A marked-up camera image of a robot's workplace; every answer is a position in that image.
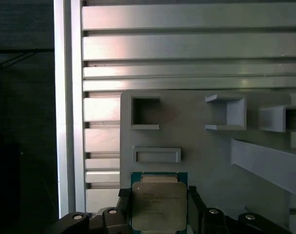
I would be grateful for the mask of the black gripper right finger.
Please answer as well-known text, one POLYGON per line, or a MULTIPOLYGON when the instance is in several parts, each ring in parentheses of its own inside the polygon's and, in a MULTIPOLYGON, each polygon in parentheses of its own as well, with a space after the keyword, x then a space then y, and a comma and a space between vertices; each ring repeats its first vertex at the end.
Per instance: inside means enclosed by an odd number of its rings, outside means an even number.
POLYGON ((257 213, 242 213, 237 219, 217 208, 207 207, 195 186, 188 188, 188 223, 194 234, 289 234, 290 231, 257 213))

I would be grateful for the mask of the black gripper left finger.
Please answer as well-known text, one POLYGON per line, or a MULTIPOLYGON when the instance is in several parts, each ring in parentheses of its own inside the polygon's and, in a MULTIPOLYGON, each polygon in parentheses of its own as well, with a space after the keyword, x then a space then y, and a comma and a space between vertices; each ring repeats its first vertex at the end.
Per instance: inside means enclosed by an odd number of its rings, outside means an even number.
POLYGON ((92 217, 88 213, 69 213, 44 230, 46 234, 131 234, 131 189, 120 189, 115 207, 105 208, 92 217))

